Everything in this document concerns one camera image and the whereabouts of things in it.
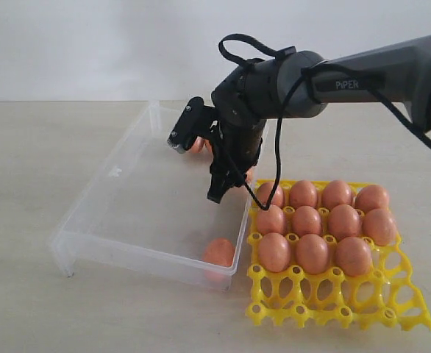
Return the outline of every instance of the egg tray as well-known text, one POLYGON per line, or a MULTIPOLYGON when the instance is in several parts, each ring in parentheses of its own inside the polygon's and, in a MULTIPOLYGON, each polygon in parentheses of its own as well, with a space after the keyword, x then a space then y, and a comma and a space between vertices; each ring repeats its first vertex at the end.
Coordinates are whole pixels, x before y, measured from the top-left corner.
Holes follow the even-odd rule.
MULTIPOLYGON (((255 189, 261 184, 272 180, 258 180, 255 189)), ((285 191, 285 200, 289 200, 289 190, 295 180, 282 180, 279 184, 285 191)), ((329 182, 312 182, 319 195, 329 182)), ((348 183, 354 194, 368 184, 359 182, 348 183)), ((328 234, 328 209, 317 206, 323 222, 323 238, 327 242, 330 254, 335 251, 336 239, 328 234)), ((382 323, 386 327, 400 325, 402 330, 409 331, 418 324, 423 324, 431 331, 431 315, 427 309, 421 291, 412 283, 412 265, 407 256, 399 248, 401 235, 397 232, 394 244, 377 246, 373 240, 362 236, 371 247, 373 268, 369 273, 349 277, 333 263, 323 274, 307 274, 296 264, 294 249, 299 237, 291 232, 290 217, 292 207, 284 207, 288 216, 289 232, 285 235, 292 248, 289 267, 283 272, 273 273, 264 269, 258 260, 258 243, 262 235, 257 232, 255 222, 259 208, 253 202, 249 217, 251 226, 248 243, 252 247, 251 265, 248 276, 252 279, 252 303, 246 308, 246 314, 256 326, 262 324, 264 318, 271 318, 275 326, 283 324, 287 318, 293 318, 298 327, 304 327, 313 319, 319 326, 328 321, 338 321, 343 328, 356 323, 361 329, 368 329, 374 323, 382 323), (396 262, 390 268, 389 258, 396 262), (400 293, 408 292, 406 300, 400 299, 400 293)))

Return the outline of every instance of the white wall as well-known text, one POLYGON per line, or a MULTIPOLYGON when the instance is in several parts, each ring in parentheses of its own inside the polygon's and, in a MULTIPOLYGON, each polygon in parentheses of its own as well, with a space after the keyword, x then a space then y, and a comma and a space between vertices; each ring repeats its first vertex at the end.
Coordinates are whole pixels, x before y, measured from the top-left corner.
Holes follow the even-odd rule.
POLYGON ((0 0, 0 100, 208 96, 232 32, 334 58, 431 34, 431 1, 0 0))

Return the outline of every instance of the table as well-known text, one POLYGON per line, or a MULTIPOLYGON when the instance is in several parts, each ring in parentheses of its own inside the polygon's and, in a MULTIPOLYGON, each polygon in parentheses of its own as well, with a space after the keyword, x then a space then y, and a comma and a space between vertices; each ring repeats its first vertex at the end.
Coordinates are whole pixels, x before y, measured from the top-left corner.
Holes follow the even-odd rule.
MULTIPOLYGON (((180 109, 184 102, 165 102, 180 109)), ((97 263, 58 271, 49 236, 144 102, 0 103, 0 352, 430 352, 431 332, 254 327, 245 245, 219 293, 97 263)), ((431 151, 379 104, 284 121, 282 176, 389 189, 431 311, 431 151)), ((274 177, 274 129, 259 177, 274 177)))

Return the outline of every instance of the transparent plastic box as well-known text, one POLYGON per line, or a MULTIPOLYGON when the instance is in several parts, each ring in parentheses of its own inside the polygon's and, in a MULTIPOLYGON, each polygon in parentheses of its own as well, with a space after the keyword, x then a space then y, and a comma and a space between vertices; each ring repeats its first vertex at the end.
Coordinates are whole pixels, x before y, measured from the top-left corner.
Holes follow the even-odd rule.
POLYGON ((220 204, 207 200, 212 155, 206 149, 178 154, 166 142, 181 112, 148 103, 64 217, 51 240, 64 275, 71 277, 84 259, 230 288, 251 199, 244 188, 233 188, 220 204), (201 261, 219 237, 236 249, 229 268, 201 261), (208 272, 219 280, 210 281, 208 272))

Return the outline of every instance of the robotic arm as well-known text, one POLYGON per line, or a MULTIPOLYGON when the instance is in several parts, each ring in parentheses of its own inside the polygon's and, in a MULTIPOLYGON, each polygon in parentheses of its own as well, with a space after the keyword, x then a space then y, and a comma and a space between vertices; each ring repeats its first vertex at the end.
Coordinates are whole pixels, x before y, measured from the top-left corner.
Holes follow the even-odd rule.
POLYGON ((238 67, 213 91, 214 107, 200 97, 188 102, 168 138, 180 153, 197 136, 210 141, 209 200, 219 203, 230 188, 249 188, 245 173, 257 164, 267 119, 278 119, 279 143, 283 118, 312 118, 329 103, 382 102, 431 148, 425 135, 431 130, 431 35, 336 60, 295 47, 275 51, 245 35, 225 37, 219 50, 238 67), (227 40, 251 44, 273 59, 244 60, 224 48, 227 40), (410 120, 393 102, 405 105, 410 120))

